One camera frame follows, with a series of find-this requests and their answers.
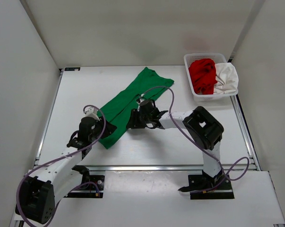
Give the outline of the green t shirt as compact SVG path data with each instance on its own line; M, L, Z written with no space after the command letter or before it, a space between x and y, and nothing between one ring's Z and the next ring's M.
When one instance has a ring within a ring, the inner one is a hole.
M154 70L145 67L123 91L101 107L106 120L117 129L109 137L101 139L100 143L109 149L122 137L127 130L131 110L138 107L136 100L141 94L147 92L147 99L157 100L173 84L174 80L160 77Z

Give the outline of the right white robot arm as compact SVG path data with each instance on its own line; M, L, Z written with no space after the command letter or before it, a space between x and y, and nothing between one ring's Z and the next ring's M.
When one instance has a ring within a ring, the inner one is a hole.
M171 110L159 111L154 100L144 100L137 109L132 109L127 129L171 129L177 128L189 135L189 139L203 155L201 186L184 186L180 192L203 192L218 187L225 179L225 172L220 162L220 144L224 128L204 107L198 106L186 112Z

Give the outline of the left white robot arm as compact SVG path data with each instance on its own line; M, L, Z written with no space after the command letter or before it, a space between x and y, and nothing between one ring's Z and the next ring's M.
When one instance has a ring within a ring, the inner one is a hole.
M93 186L88 168L80 165L92 146L105 139L117 127L103 117L84 117L73 132L61 156L31 170L17 188L15 212L23 218L47 224L62 198L73 190Z

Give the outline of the dark table label sticker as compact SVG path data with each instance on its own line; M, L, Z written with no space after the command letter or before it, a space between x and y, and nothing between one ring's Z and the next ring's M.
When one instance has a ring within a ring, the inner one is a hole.
M80 67L66 67L64 71L80 71Z

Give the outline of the red t shirt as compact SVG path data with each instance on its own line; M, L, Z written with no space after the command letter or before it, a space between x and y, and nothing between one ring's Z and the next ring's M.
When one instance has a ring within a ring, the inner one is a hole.
M189 67L194 92L199 95L213 95L216 80L216 67L212 59L194 61Z

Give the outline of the white t shirt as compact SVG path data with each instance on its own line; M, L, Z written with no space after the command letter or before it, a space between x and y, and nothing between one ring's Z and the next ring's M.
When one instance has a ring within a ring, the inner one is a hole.
M217 63L214 95L234 94L237 91L239 77L235 67L231 63Z

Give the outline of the white plastic basket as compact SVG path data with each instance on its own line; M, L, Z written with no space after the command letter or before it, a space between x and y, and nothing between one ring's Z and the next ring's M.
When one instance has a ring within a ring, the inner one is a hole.
M234 94L225 94L225 95L214 95L214 94L213 95L199 95L199 94L196 94L194 92L193 85L192 85L192 82L191 82L191 79L190 79L189 67L190 67L190 65L194 61L201 60L201 59L206 59L206 58L212 59L215 62L215 64L217 64L217 63L227 63L225 57L222 54L220 54L220 53L189 53L189 54L184 55L185 69L186 69L186 72L187 72L189 85L190 85L192 94L194 96L194 100L195 101L218 100L218 99L221 99L221 98L224 98L224 97L230 97L230 96L237 95L238 94L238 89L237 89L237 91Z

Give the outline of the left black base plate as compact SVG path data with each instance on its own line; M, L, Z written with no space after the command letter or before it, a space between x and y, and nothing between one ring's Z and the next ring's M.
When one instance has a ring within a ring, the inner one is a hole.
M80 186L71 191L65 198L101 199L104 195L105 174L104 172L90 172L89 181L93 182Z

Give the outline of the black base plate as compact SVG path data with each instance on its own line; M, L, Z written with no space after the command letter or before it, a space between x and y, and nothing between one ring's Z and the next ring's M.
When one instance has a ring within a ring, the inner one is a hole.
M93 182L80 186L71 191L65 198L101 199L104 195L105 174L104 172L90 172L89 181Z
M234 199L232 184L225 177L212 186L203 175L188 175L191 200L231 200Z

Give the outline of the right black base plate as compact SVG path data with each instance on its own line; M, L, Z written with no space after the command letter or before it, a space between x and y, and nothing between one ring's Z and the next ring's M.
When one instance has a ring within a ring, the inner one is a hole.
M191 200L231 200L234 199L232 184L225 177L212 186L203 175L188 175Z

